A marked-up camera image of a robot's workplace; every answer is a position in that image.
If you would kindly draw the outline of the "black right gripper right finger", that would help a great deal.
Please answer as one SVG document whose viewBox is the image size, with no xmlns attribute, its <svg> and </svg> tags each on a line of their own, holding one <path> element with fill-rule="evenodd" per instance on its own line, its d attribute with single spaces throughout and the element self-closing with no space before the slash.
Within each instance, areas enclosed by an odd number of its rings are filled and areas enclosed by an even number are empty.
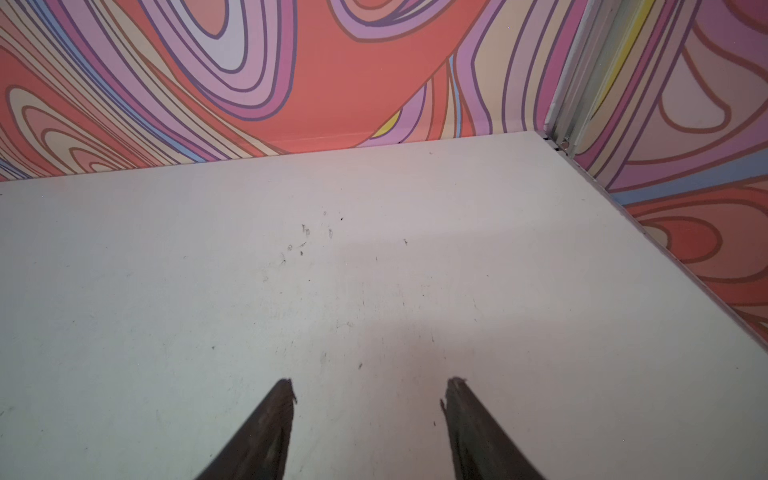
<svg viewBox="0 0 768 480">
<path fill-rule="evenodd" d="M 544 480 L 464 379 L 447 382 L 440 401 L 455 477 L 459 480 Z"/>
</svg>

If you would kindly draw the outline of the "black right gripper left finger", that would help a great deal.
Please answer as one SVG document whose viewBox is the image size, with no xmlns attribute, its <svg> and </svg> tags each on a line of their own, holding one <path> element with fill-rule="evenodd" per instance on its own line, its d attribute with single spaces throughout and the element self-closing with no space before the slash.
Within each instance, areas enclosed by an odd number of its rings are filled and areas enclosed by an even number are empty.
<svg viewBox="0 0 768 480">
<path fill-rule="evenodd" d="M 196 479 L 283 479 L 295 403 L 291 380 L 278 380 Z"/>
</svg>

